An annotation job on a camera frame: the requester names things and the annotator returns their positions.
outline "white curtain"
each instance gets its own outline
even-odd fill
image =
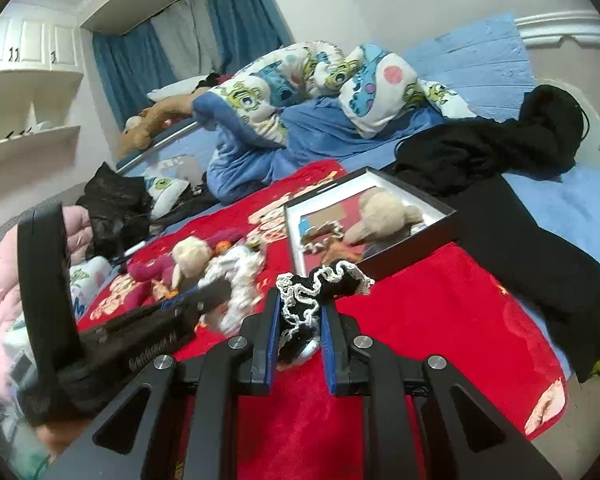
[[[220,70],[206,0],[178,0],[151,18],[151,24],[178,80]]]

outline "black bag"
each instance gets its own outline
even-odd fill
[[[120,176],[103,162],[76,202],[89,212],[93,230],[87,258],[111,259],[145,240],[151,204],[143,177]]]

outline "black cloth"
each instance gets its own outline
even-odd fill
[[[152,200],[141,176],[120,176],[103,162],[76,205],[89,212],[93,240],[88,258],[120,256],[149,235]]]
[[[394,168],[458,210],[458,244],[542,310],[580,381],[600,358],[600,264],[538,227],[500,174],[559,176],[575,164],[583,126],[571,95],[540,86],[525,96],[517,121],[450,121],[404,140]]]
[[[337,272],[338,263],[343,260],[336,260],[331,263],[329,267],[332,270]],[[318,282],[319,285],[315,283],[315,275],[318,273]],[[299,319],[304,319],[304,312],[306,309],[311,308],[311,305],[301,301],[306,298],[315,298],[315,300],[323,304],[327,300],[333,300],[333,298],[341,297],[341,296],[352,296],[356,293],[356,290],[360,286],[361,280],[354,277],[350,272],[344,272],[342,278],[340,280],[330,282],[324,277],[324,269],[322,266],[315,267],[315,269],[309,272],[309,275],[306,278],[302,276],[298,276],[297,274],[291,278],[291,283],[293,285],[302,285],[308,290],[313,290],[314,294],[305,294],[302,291],[295,290],[293,293],[294,300],[289,301],[286,304],[289,312],[298,316]],[[320,311],[314,314],[315,319],[318,322],[318,326],[320,325]],[[280,311],[280,333],[285,332],[293,328],[293,324],[285,317],[283,311]],[[287,341],[278,351],[278,362],[284,364],[291,364],[294,362],[302,353],[302,351],[306,348],[306,346],[319,335],[319,328],[312,328],[311,326],[307,326],[306,324],[302,324],[299,327],[299,330],[292,336],[292,338]]]
[[[396,147],[395,173],[438,196],[509,170],[549,179],[573,167],[583,126],[578,102],[543,85],[526,94],[519,120],[455,120],[405,139]]]
[[[600,264],[538,227],[501,176],[445,201],[459,212],[458,244],[506,289],[540,308],[580,382],[589,379],[600,359]]]
[[[218,204],[218,199],[213,196],[206,185],[205,175],[206,173],[203,174],[201,184],[194,187],[189,186],[184,190],[178,201],[173,205],[173,208],[171,208],[171,211],[165,216],[152,221],[152,232],[154,232],[154,226],[158,228],[158,231],[166,229],[170,225],[181,222],[190,216],[200,214]]]
[[[196,86],[196,90],[198,88],[213,88],[214,86],[218,86],[220,84],[220,75],[212,72],[211,74],[209,74],[206,79],[203,79],[202,81],[200,81],[198,83],[198,86]]]

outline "blue gripper pad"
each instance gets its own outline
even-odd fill
[[[280,295],[276,294],[276,306],[273,321],[269,331],[269,344],[267,345],[267,361],[264,384],[271,389],[273,386],[273,370],[278,360],[278,332],[280,330]]]
[[[323,306],[320,307],[320,346],[322,347],[322,365],[324,367],[324,380],[327,383],[329,393],[331,395],[335,395],[335,355],[333,351],[333,341],[331,340],[329,319],[327,318]]]

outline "blue curtain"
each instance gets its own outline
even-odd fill
[[[123,36],[94,32],[93,52],[107,101],[121,131],[129,117],[153,104],[147,92],[176,82],[149,22]]]
[[[208,0],[222,57],[222,73],[233,73],[254,59],[292,43],[273,0]]]

